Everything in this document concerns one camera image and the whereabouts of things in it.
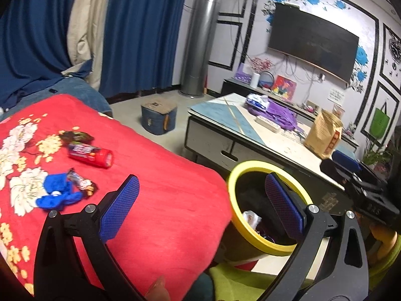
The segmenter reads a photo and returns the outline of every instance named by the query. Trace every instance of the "floor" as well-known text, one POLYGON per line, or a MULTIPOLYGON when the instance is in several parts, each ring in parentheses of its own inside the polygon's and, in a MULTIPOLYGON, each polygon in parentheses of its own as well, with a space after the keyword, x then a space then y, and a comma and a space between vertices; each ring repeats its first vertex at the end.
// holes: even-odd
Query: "floor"
MULTIPOLYGON (((178 90, 165 92, 160 94, 160 96, 163 96, 164 98, 177 103, 176 127, 174 130, 164 135, 153 135, 147 132, 141 125, 141 104, 151 100, 155 97, 155 95, 139 97, 135 99, 130 99, 128 101, 112 104, 113 116, 123 125, 134 129, 137 133, 149 138, 151 141, 154 141, 155 143, 163 146, 165 149, 168 149, 175 154, 187 157, 190 155, 190 153, 188 153, 184 149, 184 139, 186 125, 188 121, 188 107, 208 101, 210 99, 213 99, 213 97, 205 95, 202 98, 192 99, 180 95, 178 93, 178 90)), ((323 259, 324 252, 327 248, 327 244, 328 240, 324 239, 307 278, 315 278, 320 267, 320 263, 323 259)), ((276 257, 268 255, 267 257, 259 260, 252 271, 277 275, 283 268, 288 258, 289 257, 276 257)))
POLYGON ((141 125, 141 104, 153 99, 155 95, 130 99, 128 101, 112 104, 113 116, 123 125, 134 129, 137 133, 149 138, 151 141, 163 146, 165 149, 183 155, 186 124, 188 120, 188 107, 213 99, 209 95, 201 98, 184 97, 178 90, 168 91, 160 96, 177 103, 177 119, 174 130, 164 135, 153 135, 141 125))

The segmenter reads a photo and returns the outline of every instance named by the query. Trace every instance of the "tv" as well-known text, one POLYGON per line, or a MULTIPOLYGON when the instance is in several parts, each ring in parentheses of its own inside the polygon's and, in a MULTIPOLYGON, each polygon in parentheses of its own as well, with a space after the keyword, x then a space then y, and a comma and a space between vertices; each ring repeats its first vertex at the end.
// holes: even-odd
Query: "tv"
POLYGON ((359 37, 296 7, 276 4, 268 47, 350 82, 359 37))

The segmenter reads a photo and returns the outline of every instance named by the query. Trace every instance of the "purple bag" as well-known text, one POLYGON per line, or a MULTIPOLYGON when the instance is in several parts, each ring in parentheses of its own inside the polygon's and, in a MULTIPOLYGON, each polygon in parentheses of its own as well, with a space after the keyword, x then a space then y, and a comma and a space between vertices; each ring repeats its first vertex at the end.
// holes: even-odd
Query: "purple bag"
POLYGON ((270 121, 277 123, 284 130, 292 131, 294 129, 298 129, 298 122, 293 112, 286 107, 276 104, 272 100, 269 102, 270 104, 266 111, 261 111, 251 107, 250 105, 247 105, 248 112, 254 116, 261 115, 270 121))

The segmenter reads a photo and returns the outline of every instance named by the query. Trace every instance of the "silver tower air conditioner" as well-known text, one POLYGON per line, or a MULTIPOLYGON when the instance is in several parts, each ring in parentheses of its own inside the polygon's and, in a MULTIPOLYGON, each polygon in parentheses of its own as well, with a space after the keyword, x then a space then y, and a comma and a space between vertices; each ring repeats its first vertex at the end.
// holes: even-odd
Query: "silver tower air conditioner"
POLYGON ((201 97, 221 0, 196 0, 181 70, 181 93, 201 97))

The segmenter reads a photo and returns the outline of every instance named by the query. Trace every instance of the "green tote bag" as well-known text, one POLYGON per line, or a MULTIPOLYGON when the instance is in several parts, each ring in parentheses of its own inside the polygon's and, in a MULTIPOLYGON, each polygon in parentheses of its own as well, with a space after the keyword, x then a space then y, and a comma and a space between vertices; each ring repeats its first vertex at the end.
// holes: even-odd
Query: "green tote bag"
POLYGON ((387 115, 387 102, 384 102, 381 109, 377 108, 374 111, 372 123, 370 124, 369 132, 376 139, 380 139, 386 132, 390 117, 387 115))

